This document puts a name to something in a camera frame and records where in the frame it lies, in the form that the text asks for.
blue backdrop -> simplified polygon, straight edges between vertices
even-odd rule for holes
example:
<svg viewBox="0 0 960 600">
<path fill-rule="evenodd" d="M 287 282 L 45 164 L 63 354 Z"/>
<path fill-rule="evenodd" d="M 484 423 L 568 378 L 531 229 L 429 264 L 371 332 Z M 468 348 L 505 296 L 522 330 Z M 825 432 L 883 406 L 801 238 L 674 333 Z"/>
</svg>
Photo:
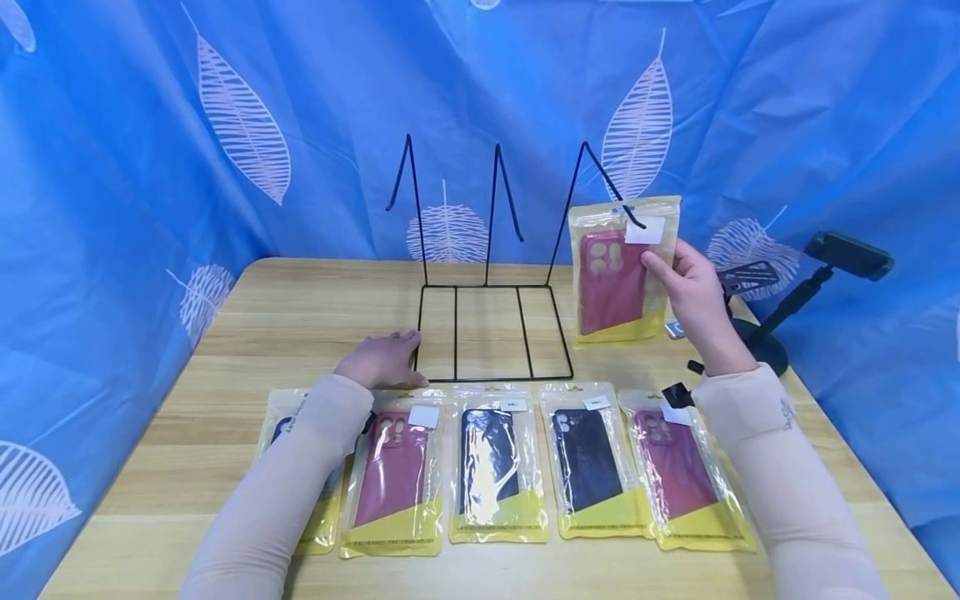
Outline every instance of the blue backdrop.
<svg viewBox="0 0 960 600">
<path fill-rule="evenodd" d="M 0 597 L 42 589 L 246 265 L 420 257 L 409 186 L 383 210 L 408 132 L 434 260 L 485 244 L 499 142 L 527 242 L 493 260 L 548 262 L 583 140 L 625 195 L 681 193 L 718 264 L 771 260 L 761 314 L 820 229 L 893 253 L 780 336 L 960 585 L 953 0 L 0 0 L 0 23 Z M 577 202 L 607 198 L 586 168 Z"/>
</svg>

dark blue phone case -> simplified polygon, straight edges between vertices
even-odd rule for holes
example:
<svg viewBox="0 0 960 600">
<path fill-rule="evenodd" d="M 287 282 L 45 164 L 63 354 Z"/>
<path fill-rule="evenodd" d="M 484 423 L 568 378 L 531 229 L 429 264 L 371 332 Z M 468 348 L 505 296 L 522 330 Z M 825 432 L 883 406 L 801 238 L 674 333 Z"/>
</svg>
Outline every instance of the dark blue phone case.
<svg viewBox="0 0 960 600">
<path fill-rule="evenodd" d="M 598 411 L 558 410 L 553 430 L 568 514 L 623 493 L 607 427 Z"/>
<path fill-rule="evenodd" d="M 520 493 L 514 416 L 470 409 L 460 426 L 460 514 L 488 516 L 492 502 Z"/>
<path fill-rule="evenodd" d="M 290 427 L 287 427 L 286 429 L 284 429 L 283 426 L 289 423 L 293 419 L 294 419 L 293 417 L 284 417 L 276 424 L 276 427 L 274 427 L 274 436 L 270 439 L 271 444 L 273 442 L 276 442 L 276 438 L 279 438 L 281 433 L 283 433 L 284 431 L 290 431 Z"/>
</svg>

arm sleeve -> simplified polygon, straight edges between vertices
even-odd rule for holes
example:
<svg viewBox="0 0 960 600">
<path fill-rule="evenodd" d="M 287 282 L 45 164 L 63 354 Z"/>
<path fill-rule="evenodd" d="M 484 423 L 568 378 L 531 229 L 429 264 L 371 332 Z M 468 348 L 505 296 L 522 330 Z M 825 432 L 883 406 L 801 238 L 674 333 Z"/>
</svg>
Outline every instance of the arm sleeve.
<svg viewBox="0 0 960 600">
<path fill-rule="evenodd" d="M 704 377 L 693 398 L 740 476 L 777 598 L 888 599 L 850 506 L 770 367 Z"/>
<path fill-rule="evenodd" d="M 370 391 L 327 375 L 253 465 L 210 525 L 181 600 L 280 598 L 290 557 L 326 477 L 353 451 L 373 404 Z"/>
</svg>

metal wire rack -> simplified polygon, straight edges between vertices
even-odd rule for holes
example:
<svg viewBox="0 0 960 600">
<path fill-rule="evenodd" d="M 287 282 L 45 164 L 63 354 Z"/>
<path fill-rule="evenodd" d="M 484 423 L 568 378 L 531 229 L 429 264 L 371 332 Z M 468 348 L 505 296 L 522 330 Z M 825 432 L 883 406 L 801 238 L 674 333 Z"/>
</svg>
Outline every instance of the metal wire rack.
<svg viewBox="0 0 960 600">
<path fill-rule="evenodd" d="M 494 382 L 494 381 L 549 381 L 549 380 L 564 380 L 573 378 L 573 362 L 570 360 L 570 350 L 566 344 L 566 337 L 564 336 L 564 326 L 560 319 L 560 311 L 557 308 L 557 297 L 554 294 L 553 287 L 550 285 L 550 277 L 553 275 L 553 268 L 557 261 L 557 251 L 560 248 L 560 242 L 563 239 L 564 235 L 564 221 L 566 218 L 566 213 L 570 209 L 570 202 L 573 199 L 573 192 L 577 182 L 577 176 L 580 171 L 580 164 L 584 157 L 584 152 L 586 152 L 593 163 L 596 165 L 597 169 L 600 171 L 600 174 L 603 176 L 607 185 L 613 191 L 613 194 L 618 200 L 622 201 L 619 192 L 616 190 L 616 187 L 613 185 L 613 182 L 610 179 L 610 176 L 607 175 L 607 172 L 603 169 L 600 164 L 600 161 L 597 160 L 596 155 L 593 153 L 593 150 L 590 149 L 589 144 L 584 142 L 580 146 L 580 154 L 577 155 L 577 164 L 574 167 L 573 179 L 570 182 L 570 191 L 566 197 L 566 206 L 564 211 L 560 216 L 560 226 L 557 231 L 557 241 L 554 244 L 553 255 L 550 258 L 550 267 L 547 270 L 546 280 L 543 283 L 531 282 L 524 284 L 494 284 L 490 283 L 490 250 L 493 240 L 493 212 L 496 208 L 496 189 L 498 179 L 503 179 L 503 188 L 507 193 L 507 204 L 510 206 L 510 214 L 514 223 L 514 233 L 516 238 L 523 242 L 523 234 L 520 231 L 520 223 L 516 218 L 516 206 L 514 204 L 514 194 L 510 189 L 510 180 L 507 178 L 507 168 L 503 161 L 503 152 L 500 149 L 500 145 L 497 144 L 493 151 L 493 183 L 490 196 L 490 219 L 487 231 L 487 259 L 484 267 L 484 279 L 483 283 L 474 283 L 474 284 L 441 284 L 441 283 L 431 283 L 430 282 L 430 273 L 427 267 L 427 252 L 426 244 L 424 242 L 423 236 L 423 215 L 420 208 L 420 187 L 417 181 L 417 163 L 414 158 L 414 143 L 413 138 L 409 133 L 407 133 L 406 141 L 403 145 L 403 154 L 400 157 L 400 166 L 396 171 L 396 182 L 394 183 L 394 191 L 390 197 L 390 203 L 387 204 L 387 210 L 391 210 L 396 204 L 396 195 L 400 189 L 400 182 L 403 179 L 403 169 L 407 164 L 407 158 L 410 159 L 410 174 L 411 179 L 413 180 L 414 186 L 414 201 L 417 205 L 417 222 L 419 224 L 419 234 L 420 234 L 420 255 L 423 257 L 423 285 L 420 288 L 420 308 L 417 314 L 417 329 L 422 328 L 423 325 L 423 300 L 428 290 L 431 289 L 443 289 L 443 290 L 453 290 L 453 376 L 451 378 L 435 378 L 429 377 L 430 381 L 435 383 L 465 383 L 465 382 Z M 624 206 L 624 210 L 627 213 L 627 216 L 633 221 L 637 226 L 645 228 L 645 226 L 639 223 L 634 217 L 633 212 L 629 207 Z M 527 369 L 529 374 L 527 376 L 502 376 L 502 377 L 461 377 L 459 373 L 461 372 L 459 364 L 459 319 L 458 319 L 458 300 L 460 290 L 504 290 L 512 289 L 516 293 L 516 308 L 520 316 L 520 328 L 523 333 L 523 346 L 526 350 L 527 358 Z M 527 333 L 526 321 L 523 317 L 523 300 L 521 298 L 520 290 L 525 289 L 534 289 L 534 290 L 544 290 L 550 296 L 550 303 L 553 307 L 553 315 L 555 322 L 557 324 L 557 333 L 559 334 L 560 344 L 563 347 L 564 359 L 566 362 L 565 372 L 551 373 L 548 375 L 536 375 L 534 373 L 534 364 L 533 364 L 533 355 L 530 352 L 530 338 Z M 420 361 L 420 352 L 418 351 L 414 355 L 414 369 L 418 367 Z"/>
</svg>

plastic packaging bag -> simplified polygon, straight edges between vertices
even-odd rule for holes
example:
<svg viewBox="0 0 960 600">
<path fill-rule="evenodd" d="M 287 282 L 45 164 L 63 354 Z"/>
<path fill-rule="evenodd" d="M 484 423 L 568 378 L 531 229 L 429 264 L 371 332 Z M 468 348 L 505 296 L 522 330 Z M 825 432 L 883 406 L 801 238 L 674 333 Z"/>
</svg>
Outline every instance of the plastic packaging bag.
<svg viewBox="0 0 960 600">
<path fill-rule="evenodd" d="M 613 385 L 548 383 L 539 396 L 561 537 L 649 536 Z"/>
<path fill-rule="evenodd" d="M 437 556 L 446 394 L 373 395 L 376 419 L 353 455 L 340 557 Z"/>
<path fill-rule="evenodd" d="M 546 543 L 546 503 L 529 386 L 458 385 L 450 541 Z"/>
<path fill-rule="evenodd" d="M 256 458 L 260 458 L 281 433 L 289 431 L 293 416 L 309 390 L 273 390 L 267 400 L 267 416 L 260 429 Z M 326 478 L 317 506 L 307 522 L 294 554 L 327 554 L 337 541 L 340 520 L 340 497 L 344 466 L 340 465 Z"/>
<path fill-rule="evenodd" d="M 672 409 L 661 395 L 638 390 L 621 390 L 619 399 L 660 548 L 756 551 L 750 525 L 697 412 Z"/>
<path fill-rule="evenodd" d="M 646 226 L 637 227 L 626 213 Z M 576 344 L 635 342 L 662 335 L 667 295 L 640 262 L 645 251 L 673 263 L 680 197 L 576 206 L 567 217 L 577 301 Z"/>
</svg>

